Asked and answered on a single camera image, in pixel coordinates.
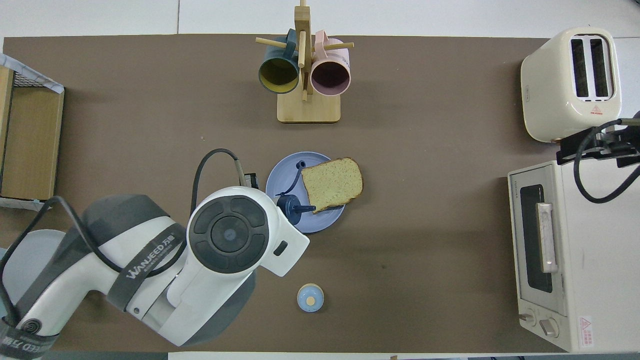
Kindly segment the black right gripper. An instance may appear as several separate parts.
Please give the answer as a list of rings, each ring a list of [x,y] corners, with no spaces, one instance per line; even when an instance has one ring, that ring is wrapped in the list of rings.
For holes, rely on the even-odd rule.
[[[559,166],[576,159],[579,146],[585,138],[587,143],[582,151],[582,158],[594,158],[601,153],[601,159],[615,159],[617,167],[628,167],[640,162],[640,127],[629,125],[624,129],[601,133],[601,141],[590,137],[594,129],[585,129],[560,139],[557,144],[556,162]]]

